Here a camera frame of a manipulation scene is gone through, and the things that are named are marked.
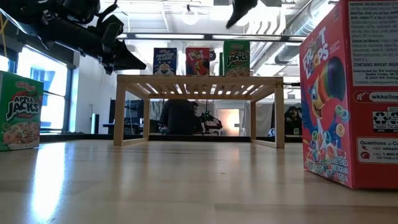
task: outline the froot loops logo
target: froot loops logo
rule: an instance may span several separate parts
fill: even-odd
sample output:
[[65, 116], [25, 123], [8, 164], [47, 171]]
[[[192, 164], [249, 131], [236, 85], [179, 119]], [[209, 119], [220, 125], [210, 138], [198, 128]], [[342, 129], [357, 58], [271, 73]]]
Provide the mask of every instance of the froot loops logo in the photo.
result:
[[303, 58], [303, 66], [307, 78], [309, 78], [313, 71], [321, 64], [322, 61], [326, 61], [329, 57], [328, 43], [325, 40], [326, 27], [319, 31], [316, 40], [312, 41], [308, 45], [307, 52]]

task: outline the ceiling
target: ceiling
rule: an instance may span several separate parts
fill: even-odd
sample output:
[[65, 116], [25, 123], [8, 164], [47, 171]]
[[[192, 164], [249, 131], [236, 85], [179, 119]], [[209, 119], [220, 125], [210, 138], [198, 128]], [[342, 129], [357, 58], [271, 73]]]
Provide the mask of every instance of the ceiling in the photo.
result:
[[[107, 8], [114, 0], [101, 0], [101, 9]], [[237, 26], [225, 29], [229, 19], [232, 5], [215, 6], [215, 2], [228, 0], [119, 0], [119, 8], [114, 11], [120, 20], [124, 22], [124, 32], [146, 33], [203, 33], [203, 34], [281, 34], [286, 24], [303, 8], [308, 0], [285, 0], [282, 8], [266, 7], [261, 1], [255, 9], [242, 19]], [[326, 0], [313, 0], [313, 2], [326, 2]], [[134, 53], [141, 58], [148, 67], [152, 66], [154, 47], [177, 47], [183, 54], [188, 46], [207, 46], [214, 48], [216, 52], [222, 51], [222, 42], [217, 41], [134, 41], [127, 40], [128, 45], [133, 46]], [[252, 59], [259, 60], [266, 54], [259, 49], [271, 47], [271, 43], [251, 44]], [[256, 75], [284, 77], [298, 77], [299, 68], [295, 60], [290, 66], [262, 63], [257, 68]]]

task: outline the ductwork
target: ductwork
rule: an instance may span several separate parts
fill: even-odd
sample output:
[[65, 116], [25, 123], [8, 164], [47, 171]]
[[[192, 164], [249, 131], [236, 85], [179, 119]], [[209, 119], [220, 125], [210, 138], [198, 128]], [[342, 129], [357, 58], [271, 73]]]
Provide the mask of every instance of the ductwork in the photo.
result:
[[[283, 35], [309, 35], [318, 23], [327, 15], [328, 0], [310, 0], [301, 10], [296, 19], [289, 25]], [[257, 71], [264, 63], [287, 64], [300, 52], [299, 45], [273, 43], [268, 48], [264, 46], [261, 53], [266, 53], [263, 58], [254, 64]]]

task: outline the cereal box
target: cereal box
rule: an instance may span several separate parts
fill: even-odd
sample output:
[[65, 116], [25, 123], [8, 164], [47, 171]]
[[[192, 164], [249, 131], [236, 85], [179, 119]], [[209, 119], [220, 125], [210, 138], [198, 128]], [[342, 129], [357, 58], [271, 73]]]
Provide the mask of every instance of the cereal box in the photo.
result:
[[187, 47], [186, 75], [209, 75], [210, 74], [210, 48]]
[[39, 146], [43, 85], [0, 72], [0, 151]]
[[250, 76], [249, 41], [224, 41], [224, 75], [227, 77]]
[[175, 75], [177, 71], [177, 49], [154, 49], [154, 75]]

